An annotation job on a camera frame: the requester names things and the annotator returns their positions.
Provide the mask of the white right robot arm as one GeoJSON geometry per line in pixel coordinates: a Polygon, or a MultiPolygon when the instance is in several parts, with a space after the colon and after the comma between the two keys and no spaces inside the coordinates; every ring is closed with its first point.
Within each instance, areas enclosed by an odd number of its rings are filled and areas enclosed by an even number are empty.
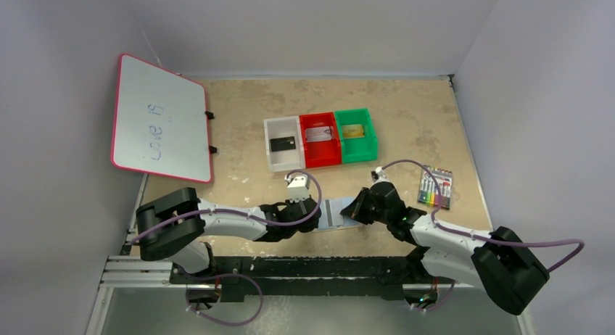
{"type": "Polygon", "coordinates": [[[550,279],[547,268],[511,229],[487,232],[488,241],[472,238],[461,226],[445,231],[426,211],[407,206],[388,181],[361,189],[340,213],[365,225],[382,223],[397,240],[414,245],[406,257],[410,276],[474,286],[513,315],[520,315],[550,279]]]}

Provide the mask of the white striped card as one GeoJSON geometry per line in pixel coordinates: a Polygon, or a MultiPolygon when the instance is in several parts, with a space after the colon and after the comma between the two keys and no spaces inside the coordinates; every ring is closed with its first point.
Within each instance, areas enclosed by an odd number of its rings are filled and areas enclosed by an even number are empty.
{"type": "Polygon", "coordinates": [[[321,229],[338,228],[344,225],[344,218],[340,215],[343,209],[342,199],[327,199],[321,205],[321,229]]]}
{"type": "Polygon", "coordinates": [[[308,143],[330,141],[332,140],[332,127],[320,126],[305,129],[305,140],[308,143]]]}

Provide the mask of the red plastic bin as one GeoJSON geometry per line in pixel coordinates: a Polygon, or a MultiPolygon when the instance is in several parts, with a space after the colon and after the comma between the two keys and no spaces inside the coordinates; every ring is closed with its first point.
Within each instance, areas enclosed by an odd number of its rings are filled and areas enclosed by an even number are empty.
{"type": "Polygon", "coordinates": [[[300,115],[306,168],[342,164],[341,141],[333,112],[300,115]]]}

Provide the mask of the beige leather card holder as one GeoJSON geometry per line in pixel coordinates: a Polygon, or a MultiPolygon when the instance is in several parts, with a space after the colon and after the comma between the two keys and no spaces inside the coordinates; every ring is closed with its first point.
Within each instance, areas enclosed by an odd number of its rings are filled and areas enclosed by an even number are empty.
{"type": "Polygon", "coordinates": [[[332,231],[361,227],[363,225],[362,223],[341,214],[341,211],[348,207],[353,200],[353,197],[323,200],[320,206],[321,216],[316,231],[332,231]]]}

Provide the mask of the white plastic bin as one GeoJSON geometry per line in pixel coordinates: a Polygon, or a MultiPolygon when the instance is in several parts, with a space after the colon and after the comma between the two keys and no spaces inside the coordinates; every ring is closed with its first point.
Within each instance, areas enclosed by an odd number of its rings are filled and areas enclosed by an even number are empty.
{"type": "Polygon", "coordinates": [[[272,173],[305,168],[299,116],[264,119],[265,152],[272,173]]]}

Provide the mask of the pack of coloured markers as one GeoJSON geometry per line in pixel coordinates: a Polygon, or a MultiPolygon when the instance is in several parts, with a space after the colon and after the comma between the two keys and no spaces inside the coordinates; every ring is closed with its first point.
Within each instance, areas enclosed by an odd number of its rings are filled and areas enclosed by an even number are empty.
{"type": "Polygon", "coordinates": [[[428,171],[421,173],[417,201],[434,207],[437,204],[444,210],[449,210],[452,202],[453,172],[426,166],[428,171]]]}

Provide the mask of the green plastic bin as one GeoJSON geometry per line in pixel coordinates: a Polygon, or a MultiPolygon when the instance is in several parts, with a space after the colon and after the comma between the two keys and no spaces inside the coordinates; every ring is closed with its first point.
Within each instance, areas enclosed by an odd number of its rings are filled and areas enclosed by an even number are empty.
{"type": "Polygon", "coordinates": [[[379,141],[367,108],[334,111],[341,143],[342,162],[374,161],[379,141]]]}

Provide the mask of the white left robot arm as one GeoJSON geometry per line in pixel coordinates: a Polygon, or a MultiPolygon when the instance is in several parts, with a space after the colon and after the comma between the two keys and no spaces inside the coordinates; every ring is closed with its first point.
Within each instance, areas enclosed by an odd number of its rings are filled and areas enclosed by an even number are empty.
{"type": "Polygon", "coordinates": [[[230,236],[279,242],[318,227],[321,198],[311,195],[250,208],[227,207],[200,199],[186,187],[136,210],[137,245],[143,261],[169,260],[188,274],[212,270],[212,248],[201,236],[230,236]]]}

